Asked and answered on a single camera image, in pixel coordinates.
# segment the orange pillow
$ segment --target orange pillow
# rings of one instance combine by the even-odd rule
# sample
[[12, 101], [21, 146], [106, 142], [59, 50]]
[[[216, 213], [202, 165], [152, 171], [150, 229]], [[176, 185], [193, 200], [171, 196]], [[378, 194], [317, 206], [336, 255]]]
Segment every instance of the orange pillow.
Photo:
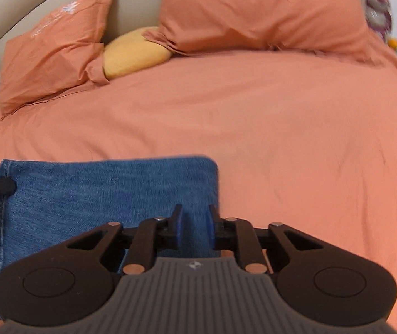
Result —
[[111, 4], [112, 0], [76, 0], [6, 43], [0, 79], [2, 114], [88, 80], [107, 83], [100, 41]]
[[360, 0], [162, 0], [144, 37], [181, 54], [303, 49], [369, 58]]

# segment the circular pad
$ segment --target circular pad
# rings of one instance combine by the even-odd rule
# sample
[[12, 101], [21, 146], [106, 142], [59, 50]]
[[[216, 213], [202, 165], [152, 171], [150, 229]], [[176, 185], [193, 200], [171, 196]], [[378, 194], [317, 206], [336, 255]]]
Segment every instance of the circular pad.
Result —
[[24, 289], [39, 298], [54, 298], [69, 291], [75, 284], [75, 276], [60, 267], [44, 267], [25, 276]]
[[326, 295], [336, 298], [350, 298], [365, 289], [367, 283], [357, 271], [345, 267], [328, 267], [319, 271], [314, 282]]

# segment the gray ribbed plate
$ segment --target gray ribbed plate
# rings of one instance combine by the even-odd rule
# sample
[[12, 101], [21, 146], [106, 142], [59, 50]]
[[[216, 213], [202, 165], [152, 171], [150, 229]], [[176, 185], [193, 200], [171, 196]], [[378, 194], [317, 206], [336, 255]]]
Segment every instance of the gray ribbed plate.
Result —
[[291, 309], [270, 278], [234, 258], [158, 258], [152, 270], [124, 276], [110, 300], [80, 321], [36, 328], [12, 321], [0, 334], [395, 334], [385, 320], [344, 328]]

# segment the copper pin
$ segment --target copper pin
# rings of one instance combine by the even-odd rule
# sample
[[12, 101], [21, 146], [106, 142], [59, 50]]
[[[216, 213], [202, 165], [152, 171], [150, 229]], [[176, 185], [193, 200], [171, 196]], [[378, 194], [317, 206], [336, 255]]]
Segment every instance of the copper pin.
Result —
[[245, 270], [250, 274], [264, 274], [268, 271], [268, 267], [264, 264], [254, 263], [246, 265]]
[[140, 264], [129, 264], [123, 267], [123, 272], [126, 275], [140, 275], [144, 271], [146, 271], [146, 269]]

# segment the pillowcase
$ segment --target pillowcase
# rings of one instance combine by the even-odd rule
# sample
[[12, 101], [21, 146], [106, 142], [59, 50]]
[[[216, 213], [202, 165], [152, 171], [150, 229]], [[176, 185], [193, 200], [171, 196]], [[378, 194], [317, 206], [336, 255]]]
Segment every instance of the pillowcase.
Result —
[[162, 0], [159, 31], [181, 54], [225, 49], [303, 49], [369, 58], [360, 0]]
[[108, 82], [100, 41], [111, 4], [112, 0], [76, 0], [6, 43], [0, 79], [2, 114], [88, 80]]
[[111, 80], [161, 64], [172, 56], [164, 46], [147, 41], [140, 28], [117, 37], [104, 48], [104, 73]]

